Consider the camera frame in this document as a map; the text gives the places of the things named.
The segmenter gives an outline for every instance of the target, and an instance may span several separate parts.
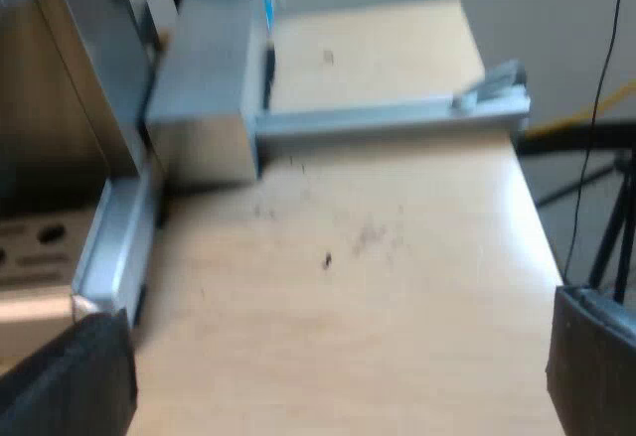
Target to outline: black cable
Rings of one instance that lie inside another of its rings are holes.
[[[596,98],[594,99],[594,111],[592,112],[592,120],[589,127],[589,142],[587,149],[585,150],[585,160],[583,161],[583,168],[580,172],[580,180],[578,185],[578,193],[576,195],[576,207],[574,208],[574,229],[572,230],[572,241],[569,245],[569,251],[567,252],[567,261],[565,262],[565,269],[563,271],[563,283],[568,284],[567,273],[569,272],[569,265],[572,259],[572,253],[574,251],[574,244],[576,243],[576,234],[578,232],[578,212],[580,208],[580,198],[583,192],[583,182],[585,180],[585,171],[587,170],[587,163],[589,161],[589,155],[592,151],[592,144],[594,143],[594,126],[596,125],[596,114],[598,113],[598,102],[600,101],[600,94],[603,91],[603,83],[605,82],[605,76],[607,75],[607,69],[609,68],[609,61],[614,52],[614,44],[616,42],[616,33],[618,31],[618,17],[620,13],[620,3],[622,0],[616,0],[616,6],[614,9],[614,26],[612,28],[612,38],[609,42],[609,50],[605,57],[605,64],[603,65],[603,72],[600,75],[598,81],[598,89],[596,91]]]

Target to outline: metal clamp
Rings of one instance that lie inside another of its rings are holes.
[[[453,97],[454,109],[470,109],[478,103],[511,94],[526,93],[528,76],[519,61],[508,61],[486,72],[484,79]]]

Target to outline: black tripod leg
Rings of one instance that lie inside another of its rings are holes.
[[[625,220],[625,207],[627,205],[627,191],[629,188],[627,185],[628,179],[629,178],[626,176],[623,180],[622,186],[620,187],[620,192],[616,198],[612,216],[609,218],[609,223],[605,229],[605,234],[600,242],[600,247],[598,247],[596,258],[594,259],[594,265],[592,266],[591,273],[589,274],[589,286],[593,289],[598,289],[601,280],[603,280],[603,274],[605,274],[607,262],[609,262],[612,250],[616,245],[618,233],[620,232]]]
[[[618,260],[618,273],[616,274],[616,287],[614,288],[614,300],[622,304],[625,300],[627,289],[627,277],[629,276],[629,264],[632,260],[632,248],[634,246],[634,230],[636,230],[636,173],[631,171],[627,191],[627,205],[625,215],[625,230],[623,231],[623,244],[620,247],[620,259]]]

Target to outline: gray metal block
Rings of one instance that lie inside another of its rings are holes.
[[[168,183],[177,188],[257,176],[267,28],[262,0],[182,0],[146,113]]]

